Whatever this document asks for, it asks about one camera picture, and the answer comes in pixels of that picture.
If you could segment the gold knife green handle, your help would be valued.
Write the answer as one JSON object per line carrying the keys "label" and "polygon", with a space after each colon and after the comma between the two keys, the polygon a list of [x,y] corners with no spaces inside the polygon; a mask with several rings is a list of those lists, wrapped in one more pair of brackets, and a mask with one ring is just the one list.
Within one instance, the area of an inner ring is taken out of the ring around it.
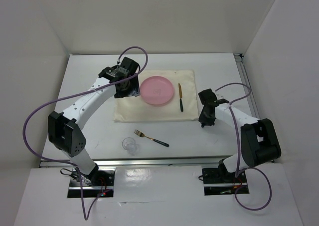
{"label": "gold knife green handle", "polygon": [[182,87],[181,87],[181,84],[178,83],[178,91],[179,91],[179,105],[180,105],[180,111],[183,112],[184,111],[184,108],[183,108],[183,102],[182,102]]}

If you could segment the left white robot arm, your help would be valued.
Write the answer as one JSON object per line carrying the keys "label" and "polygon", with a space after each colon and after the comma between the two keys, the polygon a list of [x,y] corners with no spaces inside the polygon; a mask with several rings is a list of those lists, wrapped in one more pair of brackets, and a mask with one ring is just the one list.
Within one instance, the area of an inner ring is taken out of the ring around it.
{"label": "left white robot arm", "polygon": [[139,96],[138,77],[102,89],[103,85],[121,81],[133,76],[140,68],[134,60],[124,57],[121,63],[104,68],[89,89],[89,93],[61,113],[55,111],[48,116],[48,139],[81,172],[80,179],[91,186],[104,178],[98,165],[85,150],[86,138],[82,130],[89,118],[111,97]]}

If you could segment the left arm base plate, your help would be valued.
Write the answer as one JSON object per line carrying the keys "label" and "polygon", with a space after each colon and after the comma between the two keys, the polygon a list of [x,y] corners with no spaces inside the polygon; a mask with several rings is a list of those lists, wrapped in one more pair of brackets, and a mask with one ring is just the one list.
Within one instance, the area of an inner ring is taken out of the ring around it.
{"label": "left arm base plate", "polygon": [[62,168],[60,173],[70,178],[67,197],[81,198],[80,180],[83,186],[83,198],[112,198],[114,195],[115,169],[101,170],[96,179],[88,179],[82,175],[81,178],[75,169]]}

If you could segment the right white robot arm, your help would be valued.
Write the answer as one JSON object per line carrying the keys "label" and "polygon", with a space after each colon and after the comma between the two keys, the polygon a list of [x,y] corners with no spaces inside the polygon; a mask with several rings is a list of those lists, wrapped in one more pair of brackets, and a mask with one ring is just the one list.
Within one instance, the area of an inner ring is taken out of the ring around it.
{"label": "right white robot arm", "polygon": [[231,182],[236,172],[252,168],[281,157],[282,151],[272,121],[258,119],[231,106],[226,99],[218,99],[211,89],[201,91],[199,99],[203,105],[198,121],[201,127],[213,126],[222,121],[235,130],[237,153],[220,160],[218,178]]}

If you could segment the cream cloth placemat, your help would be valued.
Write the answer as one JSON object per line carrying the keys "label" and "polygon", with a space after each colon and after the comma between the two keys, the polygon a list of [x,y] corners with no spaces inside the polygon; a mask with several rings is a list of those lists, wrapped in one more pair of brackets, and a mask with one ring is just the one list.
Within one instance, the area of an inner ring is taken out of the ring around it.
{"label": "cream cloth placemat", "polygon": [[193,70],[146,70],[139,75],[140,96],[115,100],[114,122],[197,120]]}

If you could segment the clear drinking glass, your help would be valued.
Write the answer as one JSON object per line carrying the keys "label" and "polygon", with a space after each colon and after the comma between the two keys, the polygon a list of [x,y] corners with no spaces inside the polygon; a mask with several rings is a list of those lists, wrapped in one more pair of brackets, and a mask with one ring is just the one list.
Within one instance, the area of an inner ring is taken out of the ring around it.
{"label": "clear drinking glass", "polygon": [[122,147],[131,156],[136,155],[138,152],[138,145],[136,144],[135,139],[131,137],[127,137],[122,141]]}

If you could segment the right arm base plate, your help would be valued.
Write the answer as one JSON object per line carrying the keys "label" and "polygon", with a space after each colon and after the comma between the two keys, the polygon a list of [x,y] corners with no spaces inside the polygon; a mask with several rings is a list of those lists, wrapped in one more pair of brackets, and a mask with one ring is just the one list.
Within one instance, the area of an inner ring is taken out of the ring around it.
{"label": "right arm base plate", "polygon": [[202,168],[198,179],[203,182],[205,196],[249,194],[245,173],[235,177],[235,172],[227,172],[224,166]]}

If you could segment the pink plastic plate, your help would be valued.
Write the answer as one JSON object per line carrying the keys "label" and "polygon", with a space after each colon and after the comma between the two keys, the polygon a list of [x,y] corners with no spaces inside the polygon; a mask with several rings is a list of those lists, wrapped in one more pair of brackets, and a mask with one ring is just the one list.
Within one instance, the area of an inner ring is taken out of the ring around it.
{"label": "pink plastic plate", "polygon": [[152,76],[140,85],[141,98],[149,105],[165,105],[174,97],[174,86],[165,77]]}

